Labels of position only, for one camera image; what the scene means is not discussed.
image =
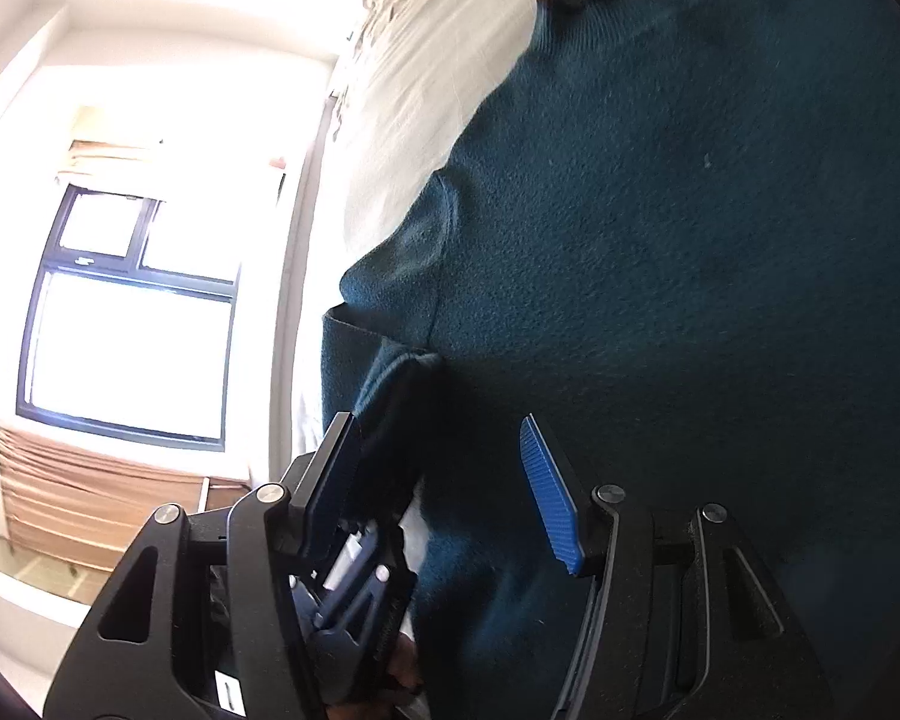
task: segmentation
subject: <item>person's skin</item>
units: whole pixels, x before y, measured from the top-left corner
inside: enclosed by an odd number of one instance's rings
[[[394,648],[394,656],[386,668],[389,674],[408,690],[420,686],[420,675],[416,668],[416,647],[401,634]],[[394,705],[383,699],[366,704],[345,704],[341,707],[327,707],[327,720],[388,720]]]

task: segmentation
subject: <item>metal screw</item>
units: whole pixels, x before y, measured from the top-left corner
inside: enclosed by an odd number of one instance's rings
[[[166,503],[154,512],[154,519],[161,525],[169,525],[180,516],[180,507],[175,503]]]
[[[276,503],[282,497],[282,485],[263,485],[257,490],[257,500],[260,503]]]
[[[727,519],[727,510],[719,503],[708,503],[703,507],[703,516],[710,522],[721,523]]]
[[[604,503],[623,503],[626,490],[619,485],[600,485],[597,488],[597,498]]]

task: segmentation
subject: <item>window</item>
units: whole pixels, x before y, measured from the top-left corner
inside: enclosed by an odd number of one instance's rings
[[[26,317],[18,415],[223,450],[233,228],[213,206],[69,186]]]

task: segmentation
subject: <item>blue ribbed pad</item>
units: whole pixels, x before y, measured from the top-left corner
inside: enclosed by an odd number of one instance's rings
[[[562,560],[571,574],[583,565],[583,549],[577,532],[577,510],[560,477],[553,455],[533,422],[525,418],[520,425],[520,459],[533,490],[536,507],[550,539],[554,556]]]

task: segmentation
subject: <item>white bed sheet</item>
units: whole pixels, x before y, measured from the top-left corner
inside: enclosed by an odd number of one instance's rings
[[[320,318],[530,42],[536,0],[375,0],[324,153],[293,362],[293,454],[322,435]]]

